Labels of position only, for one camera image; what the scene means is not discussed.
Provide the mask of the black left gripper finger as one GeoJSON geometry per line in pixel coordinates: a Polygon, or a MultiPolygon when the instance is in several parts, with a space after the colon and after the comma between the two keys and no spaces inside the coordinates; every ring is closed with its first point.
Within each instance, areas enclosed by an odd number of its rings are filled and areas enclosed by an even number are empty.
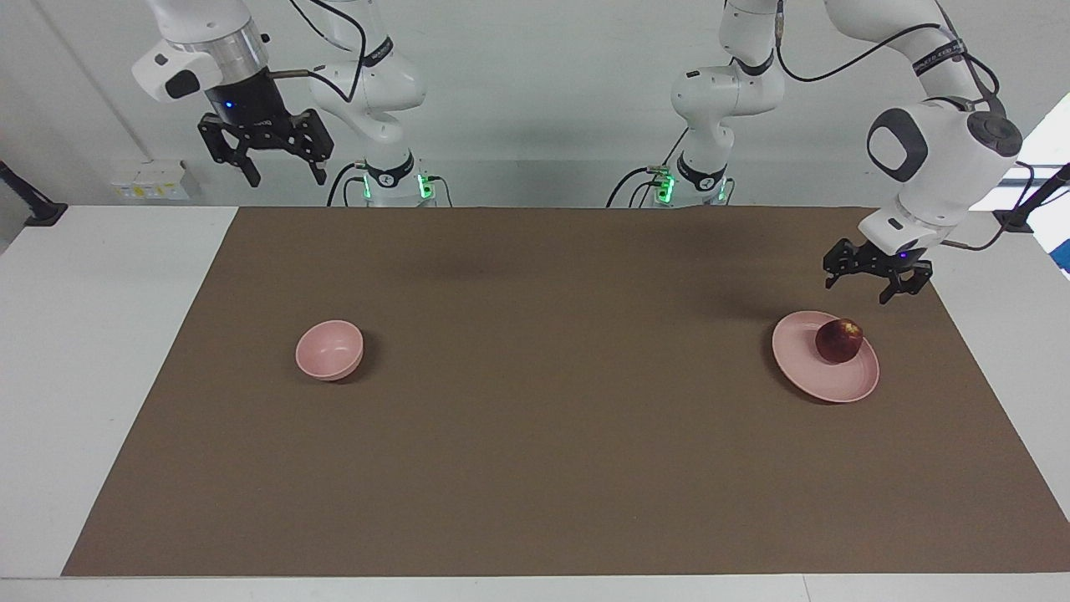
{"type": "Polygon", "coordinates": [[[841,277],[867,272],[869,266],[862,247],[856,247],[851,240],[839,240],[824,254],[825,288],[832,289],[841,277]]]}
{"type": "Polygon", "coordinates": [[[878,304],[889,304],[899,294],[916,296],[928,285],[933,275],[932,263],[911,263],[902,269],[887,269],[884,278],[888,285],[878,294],[878,304]]]}

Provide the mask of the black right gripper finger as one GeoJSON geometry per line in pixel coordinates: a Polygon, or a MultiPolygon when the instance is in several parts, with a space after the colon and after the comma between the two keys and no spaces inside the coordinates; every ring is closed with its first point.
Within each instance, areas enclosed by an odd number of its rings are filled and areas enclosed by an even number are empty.
{"type": "Polygon", "coordinates": [[[214,161],[236,167],[250,187],[260,186],[262,176],[248,156],[248,150],[251,149],[251,135],[248,132],[235,125],[227,125],[221,117],[202,117],[198,130],[214,161]]]}
{"type": "Polygon", "coordinates": [[[335,142],[316,110],[305,110],[292,117],[292,134],[299,156],[305,160],[318,186],[326,182],[326,163],[331,159],[335,142]]]}

